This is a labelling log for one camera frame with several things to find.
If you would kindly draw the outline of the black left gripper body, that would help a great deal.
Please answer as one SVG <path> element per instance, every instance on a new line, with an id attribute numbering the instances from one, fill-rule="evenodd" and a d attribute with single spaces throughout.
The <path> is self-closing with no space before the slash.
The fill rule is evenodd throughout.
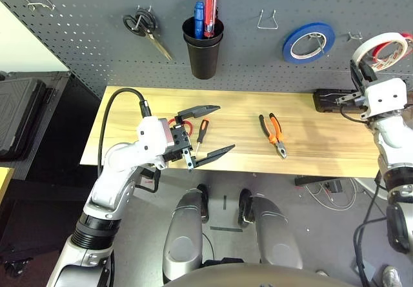
<path id="1" fill-rule="evenodd" d="M 164 160 L 166 162 L 176 162 L 183 160 L 186 168 L 194 169 L 195 159 L 191 156 L 192 145 L 188 133 L 182 124 L 177 124 L 170 129 L 172 133 L 173 145 L 168 147 Z"/>

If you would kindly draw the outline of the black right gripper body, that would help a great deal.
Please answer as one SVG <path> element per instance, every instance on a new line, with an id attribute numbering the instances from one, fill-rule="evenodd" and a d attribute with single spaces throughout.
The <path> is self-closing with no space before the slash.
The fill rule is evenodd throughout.
<path id="1" fill-rule="evenodd" d="M 354 92 L 338 97 L 336 103 L 340 106 L 362 106 L 365 102 L 365 98 L 366 97 L 361 92 Z"/>

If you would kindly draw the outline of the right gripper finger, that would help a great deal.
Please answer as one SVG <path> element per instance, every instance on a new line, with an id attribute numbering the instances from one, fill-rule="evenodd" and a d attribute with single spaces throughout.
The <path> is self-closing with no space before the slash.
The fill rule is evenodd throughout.
<path id="1" fill-rule="evenodd" d="M 357 88 L 357 90 L 362 90 L 363 86 L 363 75 L 357 66 L 357 64 L 354 62 L 354 60 L 350 60 L 350 74 L 352 78 L 352 82 L 354 83 L 354 86 Z"/>
<path id="2" fill-rule="evenodd" d="M 372 69 L 370 65 L 368 65 L 365 61 L 361 61 L 359 63 L 359 69 L 363 75 L 363 78 L 368 82 L 377 81 L 377 76 L 375 71 Z"/>

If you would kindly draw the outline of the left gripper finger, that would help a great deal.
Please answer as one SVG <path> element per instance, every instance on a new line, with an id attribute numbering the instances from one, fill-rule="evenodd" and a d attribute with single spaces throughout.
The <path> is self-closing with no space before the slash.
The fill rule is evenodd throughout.
<path id="1" fill-rule="evenodd" d="M 234 144 L 230 146 L 226 146 L 224 148 L 220 148 L 218 150 L 215 150 L 213 152 L 207 153 L 206 157 L 197 160 L 195 157 L 193 157 L 193 167 L 198 168 L 200 166 L 203 166 L 208 163 L 212 163 L 216 160 L 218 160 L 220 157 L 231 151 L 235 147 Z"/>
<path id="2" fill-rule="evenodd" d="M 182 110 L 177 113 L 177 116 L 182 119 L 198 118 L 219 110 L 221 107 L 216 105 L 201 105 Z"/>

